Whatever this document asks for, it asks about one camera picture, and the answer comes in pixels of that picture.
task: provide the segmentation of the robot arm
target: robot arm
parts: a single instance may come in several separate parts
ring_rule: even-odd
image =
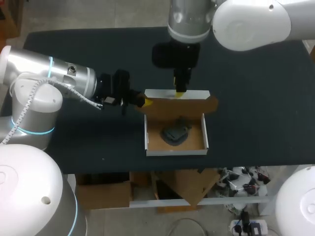
[[[0,117],[0,145],[45,149],[63,97],[83,100],[98,109],[119,105],[123,114],[129,103],[142,107],[147,101],[130,89],[127,71],[96,78],[88,67],[10,46],[0,54],[0,84],[10,86],[12,96],[12,116]]]
[[[314,0],[172,0],[168,29],[198,43],[213,25],[218,42],[246,51],[285,40],[315,39]]]

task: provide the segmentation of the box flap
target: box flap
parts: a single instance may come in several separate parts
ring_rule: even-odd
[[[214,112],[218,106],[218,100],[204,90],[188,90],[181,98],[175,98],[175,90],[147,89],[145,95],[153,104],[137,110],[145,113],[148,119],[196,119],[203,113]]]
[[[220,178],[215,169],[163,171],[156,175],[192,206],[197,205]]]
[[[76,196],[85,210],[129,207],[130,182],[77,185]]]

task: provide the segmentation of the floor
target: floor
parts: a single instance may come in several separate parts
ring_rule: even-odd
[[[154,208],[107,209],[89,212],[89,236],[166,236],[173,222],[191,218],[199,222],[208,236],[230,236],[228,225],[233,215],[224,206],[204,206],[190,212],[157,214]],[[276,229],[274,216],[264,217],[269,227]],[[202,236],[194,222],[182,221],[172,236]]]
[[[7,44],[22,47],[29,32],[82,28],[123,28],[166,26],[170,0],[30,0],[25,2],[21,36]],[[314,41],[305,42],[310,51]],[[5,88],[0,88],[1,96]],[[157,214],[154,208],[107,209],[88,212],[89,236],[164,236],[177,219],[200,222],[209,236],[231,235],[227,226],[233,219],[224,206],[201,210]],[[276,228],[274,216],[265,217]],[[173,236],[201,236],[192,222],[182,222]]]

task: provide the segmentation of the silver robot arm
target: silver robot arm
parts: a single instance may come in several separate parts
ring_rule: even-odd
[[[205,39],[246,51],[285,40],[315,39],[315,0],[172,0],[168,29],[183,43]]]
[[[53,57],[6,46],[0,54],[0,84],[10,86],[21,74],[31,73],[57,81],[73,88],[86,98],[96,89],[96,75],[91,68],[68,63]],[[73,96],[56,85],[63,97]]]

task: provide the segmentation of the table leg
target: table leg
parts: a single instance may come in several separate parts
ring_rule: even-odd
[[[315,62],[315,46],[313,47],[313,50],[311,51],[310,55],[311,55],[313,62]]]
[[[258,212],[259,215],[271,215],[274,213],[276,207],[277,194],[284,184],[284,182],[295,172],[307,168],[311,165],[299,165],[299,166],[281,166],[279,174],[276,175],[268,184],[268,195],[272,196],[272,199],[268,203],[259,203]]]

